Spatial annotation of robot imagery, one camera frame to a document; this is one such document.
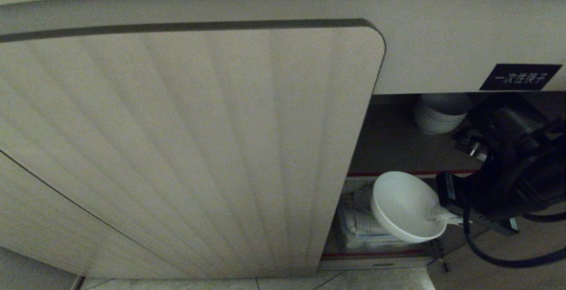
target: black cable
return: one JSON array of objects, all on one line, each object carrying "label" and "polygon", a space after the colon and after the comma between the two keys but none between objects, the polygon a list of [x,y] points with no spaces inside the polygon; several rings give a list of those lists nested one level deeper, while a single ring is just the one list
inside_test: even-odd
[{"label": "black cable", "polygon": [[557,221],[566,220],[566,211],[554,215],[524,214],[523,218],[531,221],[537,221],[538,223],[556,223]]},{"label": "black cable", "polygon": [[503,260],[493,258],[489,256],[485,252],[479,249],[474,241],[471,239],[470,236],[470,212],[471,212],[471,198],[473,192],[475,191],[475,187],[471,187],[468,191],[467,197],[465,198],[465,205],[463,210],[463,234],[466,238],[466,242],[479,258],[491,263],[495,264],[496,266],[506,267],[506,268],[531,268],[536,266],[542,266],[543,264],[550,264],[553,262],[557,262],[558,260],[566,259],[566,248],[557,250],[555,252],[551,252],[550,254],[546,254],[543,256],[538,256],[529,259],[522,259],[522,260]]}]

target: cabinet door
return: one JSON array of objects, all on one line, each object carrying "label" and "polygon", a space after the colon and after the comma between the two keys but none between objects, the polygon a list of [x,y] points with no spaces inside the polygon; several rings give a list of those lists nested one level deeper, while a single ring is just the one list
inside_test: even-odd
[{"label": "cabinet door", "polygon": [[191,276],[312,273],[384,53],[324,26],[0,44],[1,145]]},{"label": "cabinet door", "polygon": [[0,246],[85,276],[186,278],[0,153]]}]

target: tiled floor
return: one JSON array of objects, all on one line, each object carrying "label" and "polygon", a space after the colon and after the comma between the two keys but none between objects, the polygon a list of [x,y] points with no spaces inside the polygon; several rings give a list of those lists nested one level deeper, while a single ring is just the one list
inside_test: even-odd
[{"label": "tiled floor", "polygon": [[81,290],[434,290],[426,268],[320,271],[309,278],[87,279]]}]

